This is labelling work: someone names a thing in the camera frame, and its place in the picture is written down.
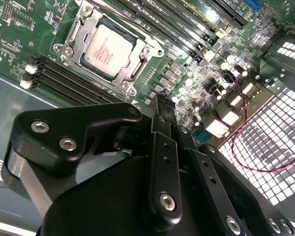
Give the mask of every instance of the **black ram slot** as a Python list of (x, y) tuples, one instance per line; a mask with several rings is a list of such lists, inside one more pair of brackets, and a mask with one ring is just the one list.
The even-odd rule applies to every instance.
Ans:
[(33, 77), (34, 88), (46, 90), (74, 106), (122, 102), (47, 58), (31, 58), (30, 64), (38, 66), (38, 71)]
[(63, 83), (67, 83), (73, 88), (82, 88), (83, 91), (88, 91), (90, 96), (100, 96), (101, 100), (104, 100), (105, 103), (110, 102), (120, 102), (120, 100), (113, 95), (107, 93), (106, 91), (102, 90), (101, 88), (98, 88), (97, 86), (93, 85), (89, 81), (80, 78), (78, 76), (72, 77), (72, 72), (67, 71), (62, 66), (57, 65), (54, 62), (50, 62), (46, 65), (46, 68), (52, 70), (54, 73), (60, 74), (63, 77), (65, 77), (64, 80), (62, 80)]
[(183, 49), (186, 53), (193, 55), (195, 53), (195, 48), (190, 47), (189, 45), (186, 45), (185, 42), (181, 41), (180, 39), (176, 38), (174, 35), (172, 35), (170, 32), (165, 31), (163, 28), (161, 28), (159, 25), (157, 25), (153, 20), (151, 20), (148, 16), (143, 14), (140, 11), (137, 11), (131, 4), (127, 3), (125, 0), (116, 0), (119, 4), (121, 4), (123, 7), (127, 8), (127, 11), (131, 15), (136, 15), (140, 17), (142, 22), (146, 23), (147, 25), (150, 25), (152, 28), (155, 28), (159, 34), (162, 34), (165, 38), (168, 38), (173, 44), (178, 46), (179, 48)]
[[(190, 33), (194, 33), (195, 35), (197, 35), (198, 38), (201, 38), (204, 41), (207, 41), (208, 39), (210, 39), (209, 35), (200, 31), (198, 28), (196, 28), (194, 25), (192, 25), (189, 21), (185, 20), (179, 14), (174, 15), (171, 12), (171, 9), (166, 4), (164, 4), (163, 1), (153, 0), (154, 3), (156, 3), (160, 8), (154, 7), (153, 5), (151, 5), (151, 3), (148, 0), (143, 0), (143, 1), (145, 2), (145, 4), (143, 6), (148, 7), (151, 11), (154, 12), (154, 14), (161, 17), (164, 21), (171, 24), (177, 30), (183, 30), (187, 34), (189, 34), (190, 36), (192, 36), (192, 34), (190, 34)], [(166, 17), (166, 15), (163, 15), (163, 12), (166, 13), (166, 15), (171, 16), (174, 19), (176, 19), (176, 21), (180, 24), (180, 26), (178, 26), (175, 23), (172, 23), (171, 20)]]
[(226, 3), (222, 0), (205, 0), (206, 3), (216, 10), (221, 17), (225, 18), (231, 25), (237, 29), (242, 29), (247, 21), (239, 16), (233, 9), (231, 9)]

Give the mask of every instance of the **capacitor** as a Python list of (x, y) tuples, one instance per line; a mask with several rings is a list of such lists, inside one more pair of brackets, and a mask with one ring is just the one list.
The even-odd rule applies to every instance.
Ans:
[(247, 76), (248, 75), (248, 72), (242, 68), (240, 65), (234, 65), (234, 69), (239, 73), (241, 74), (243, 77)]
[(177, 87), (177, 89), (178, 89), (178, 92), (180, 93), (180, 94), (184, 94), (184, 93), (186, 93), (186, 88), (183, 86), (183, 85), (179, 85), (178, 87)]
[(230, 67), (230, 65), (227, 62), (225, 62), (225, 61), (220, 62), (220, 68), (222, 70), (227, 70), (229, 67)]
[(189, 76), (187, 76), (185, 79), (185, 84), (186, 86), (191, 86), (193, 84), (192, 78), (190, 78)]
[(227, 61), (227, 63), (233, 64), (235, 62), (235, 56), (233, 56), (232, 54), (226, 54), (225, 60)]
[(176, 94), (172, 93), (169, 97), (173, 102), (178, 103), (178, 97)]
[(200, 125), (200, 122), (198, 120), (198, 118), (196, 116), (193, 116), (192, 117), (192, 120), (193, 120), (193, 123), (195, 124), (195, 126), (199, 126)]
[(219, 92), (222, 94), (222, 95), (225, 95), (227, 93), (226, 89), (223, 87), (223, 86), (220, 86), (217, 88), (219, 90)]
[(231, 71), (224, 70), (222, 80), (226, 83), (235, 83), (237, 81), (237, 77)]
[(221, 95), (221, 93), (220, 93), (219, 90), (215, 90), (215, 91), (213, 92), (213, 95), (214, 95), (214, 97), (215, 97), (217, 100), (221, 100), (221, 99), (222, 99), (222, 95)]
[(200, 107), (198, 106), (198, 103), (197, 102), (192, 102), (191, 103), (191, 106), (193, 107), (193, 109), (198, 112), (200, 110)]

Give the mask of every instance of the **cable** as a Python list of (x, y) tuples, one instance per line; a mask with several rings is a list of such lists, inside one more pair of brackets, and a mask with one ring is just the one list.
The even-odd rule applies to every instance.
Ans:
[(261, 172), (261, 173), (273, 173), (276, 171), (282, 171), (287, 169), (288, 167), (290, 167), (291, 165), (293, 165), (295, 163), (295, 159), (293, 161), (291, 161), (290, 163), (286, 164), (286, 165), (282, 165), (280, 167), (277, 168), (273, 168), (271, 170), (260, 170), (260, 169), (256, 169), (256, 168), (251, 168), (249, 166), (245, 166), (244, 164), (242, 164), (239, 159), (237, 158), (235, 152), (234, 152), (234, 147), (235, 147), (235, 141), (237, 139), (238, 134), (240, 134), (242, 132), (242, 130), (246, 127), (247, 123), (248, 123), (248, 115), (247, 115), (247, 107), (246, 107), (246, 102), (245, 102), (245, 94), (242, 91), (241, 88), (241, 84), (239, 81), (236, 82), (237, 85), (239, 86), (240, 89), (240, 93), (241, 93), (241, 98), (242, 98), (242, 102), (243, 102), (243, 109), (244, 109), (244, 113), (245, 113), (245, 121), (244, 123), (241, 125), (241, 127), (239, 127), (239, 129), (235, 132), (235, 134), (232, 137), (232, 145), (231, 145), (231, 150), (232, 150), (232, 155), (235, 158), (236, 162), (245, 169), (251, 170), (251, 171), (257, 171), (257, 172)]

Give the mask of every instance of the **black plastic part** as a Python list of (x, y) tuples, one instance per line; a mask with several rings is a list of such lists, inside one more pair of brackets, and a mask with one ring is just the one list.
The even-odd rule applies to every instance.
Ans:
[[(161, 236), (145, 222), (146, 157), (125, 159), (65, 192), (49, 208), (41, 236)], [(219, 236), (208, 204), (190, 175), (180, 172), (183, 218), (166, 236)]]
[(230, 199), (216, 173), (209, 157), (198, 151), (198, 148), (191, 136), (190, 132), (183, 132), (183, 126), (176, 125), (174, 127), (175, 137), (179, 146), (179, 156), (184, 157), (184, 161), (191, 176), (198, 181), (206, 195), (207, 203), (213, 212), (216, 226), (220, 233), (234, 234), (226, 224), (226, 218), (232, 217), (241, 228), (240, 236), (250, 234), (245, 229), (237, 216)]
[[(10, 141), (25, 159), (55, 175), (69, 175), (84, 155), (87, 137), (103, 128), (132, 125), (141, 119), (142, 114), (128, 103), (24, 112), (14, 120)], [(34, 121), (48, 123), (50, 130), (33, 132)], [(65, 137), (76, 142), (76, 149), (67, 151), (59, 146), (60, 139)]]
[[(209, 156), (213, 167), (218, 173), (225, 190), (232, 199), (232, 204), (240, 212), (241, 220), (246, 222), (253, 235), (295, 236), (295, 228), (290, 221), (280, 213), (264, 196), (211, 144), (202, 144), (199, 151)], [(277, 234), (269, 225), (272, 219), (279, 226), (281, 233)], [(289, 234), (281, 220), (292, 229)]]

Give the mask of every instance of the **perforated metal grille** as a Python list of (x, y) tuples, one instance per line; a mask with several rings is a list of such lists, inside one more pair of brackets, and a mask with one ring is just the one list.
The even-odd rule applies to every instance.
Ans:
[[(243, 169), (231, 153), (232, 139), (220, 151), (273, 205), (295, 193), (295, 164), (274, 173)], [(235, 154), (242, 164), (273, 169), (295, 158), (295, 92), (285, 89), (250, 118), (238, 136)]]

